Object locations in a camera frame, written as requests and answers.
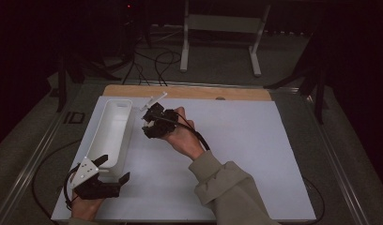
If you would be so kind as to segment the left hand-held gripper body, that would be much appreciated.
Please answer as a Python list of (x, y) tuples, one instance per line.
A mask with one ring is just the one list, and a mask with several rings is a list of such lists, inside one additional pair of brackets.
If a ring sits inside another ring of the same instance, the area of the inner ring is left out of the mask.
[(119, 196), (121, 185), (117, 182), (99, 180), (100, 169), (93, 160), (85, 157), (75, 168), (75, 174), (70, 182), (70, 188), (84, 200), (116, 198)]

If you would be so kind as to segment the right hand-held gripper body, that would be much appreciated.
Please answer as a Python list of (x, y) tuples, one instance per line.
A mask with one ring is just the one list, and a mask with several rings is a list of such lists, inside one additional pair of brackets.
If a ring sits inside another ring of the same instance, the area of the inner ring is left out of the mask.
[(147, 111), (153, 111), (156, 114), (152, 120), (155, 121), (152, 128), (155, 128), (158, 131), (157, 138), (162, 138), (166, 134), (173, 132), (176, 128), (176, 123), (178, 122), (178, 115), (176, 112), (170, 109), (165, 110), (159, 103), (159, 101), (166, 96), (167, 93), (162, 92), (158, 96), (151, 97), (150, 100), (140, 109), (140, 112), (144, 112), (145, 114)]

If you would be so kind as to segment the white plastic bin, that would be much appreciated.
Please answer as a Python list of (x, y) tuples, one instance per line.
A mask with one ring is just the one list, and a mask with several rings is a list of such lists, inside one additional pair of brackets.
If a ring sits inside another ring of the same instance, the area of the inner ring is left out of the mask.
[(100, 174), (104, 177), (119, 178), (123, 174), (133, 124), (131, 108), (129, 99), (100, 97), (93, 111), (90, 120), (93, 138), (87, 157), (108, 157), (99, 165)]

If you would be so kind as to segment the person's left hand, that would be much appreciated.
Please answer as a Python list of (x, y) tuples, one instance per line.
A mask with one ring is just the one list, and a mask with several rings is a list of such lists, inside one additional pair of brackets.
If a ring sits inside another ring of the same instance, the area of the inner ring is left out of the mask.
[(72, 192), (71, 216), (86, 221), (93, 221), (104, 202), (103, 199), (84, 200)]

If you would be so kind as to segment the person's right hand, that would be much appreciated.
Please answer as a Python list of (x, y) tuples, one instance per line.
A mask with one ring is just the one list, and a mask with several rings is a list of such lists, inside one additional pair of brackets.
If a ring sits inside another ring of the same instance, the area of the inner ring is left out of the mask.
[(163, 137), (178, 153), (190, 158), (191, 160), (198, 159), (205, 150), (198, 138), (191, 132), (191, 128), (195, 129), (194, 122), (186, 118), (185, 109), (178, 107), (175, 109), (178, 113), (178, 122), (175, 130)]

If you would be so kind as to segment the white table mat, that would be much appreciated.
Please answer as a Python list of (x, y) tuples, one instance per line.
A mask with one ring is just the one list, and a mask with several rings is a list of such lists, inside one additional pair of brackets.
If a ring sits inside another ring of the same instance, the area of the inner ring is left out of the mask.
[[(97, 218), (127, 222), (208, 222), (211, 211), (194, 193), (190, 160), (142, 131), (143, 106), (132, 101), (135, 120), (124, 170), (130, 181), (117, 198), (104, 201)], [(299, 166), (277, 106), (272, 101), (165, 98), (166, 109), (182, 106), (222, 163), (235, 162), (249, 173), (271, 218), (304, 222), (315, 218)]]

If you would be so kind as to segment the black stand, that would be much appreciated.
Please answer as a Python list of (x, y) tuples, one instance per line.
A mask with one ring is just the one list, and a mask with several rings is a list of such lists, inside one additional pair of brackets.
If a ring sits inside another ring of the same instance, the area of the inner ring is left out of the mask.
[(58, 107), (57, 112), (61, 113), (67, 103), (67, 75), (75, 83), (82, 83), (84, 81), (84, 75), (80, 69), (80, 65), (97, 73), (103, 79), (109, 81), (119, 81), (119, 78), (115, 77), (107, 70), (95, 66), (92, 62), (86, 60), (78, 53), (71, 51), (69, 48), (62, 48), (58, 54)]
[(326, 63), (326, 54), (320, 44), (321, 40), (320, 32), (314, 31), (292, 73), (278, 82), (265, 85), (265, 88), (278, 89), (303, 78), (298, 92), (301, 96), (309, 96), (315, 90), (314, 116), (320, 124), (323, 124), (322, 110), (328, 64)]

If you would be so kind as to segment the white metal stand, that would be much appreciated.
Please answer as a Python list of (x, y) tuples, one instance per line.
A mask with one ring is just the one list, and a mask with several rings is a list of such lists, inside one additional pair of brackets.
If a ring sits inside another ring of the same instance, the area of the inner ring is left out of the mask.
[(189, 62), (189, 31), (217, 31), (217, 32), (236, 32), (245, 34), (255, 34), (256, 39), (249, 47), (249, 56), (253, 68), (253, 75), (260, 77), (262, 71), (259, 65), (257, 49), (264, 33), (264, 28), (268, 19), (270, 5), (265, 5), (263, 13), (259, 18), (232, 17), (219, 15), (190, 14), (190, 0), (184, 0), (184, 24), (183, 24), (183, 46), (180, 58), (180, 71), (188, 70)]

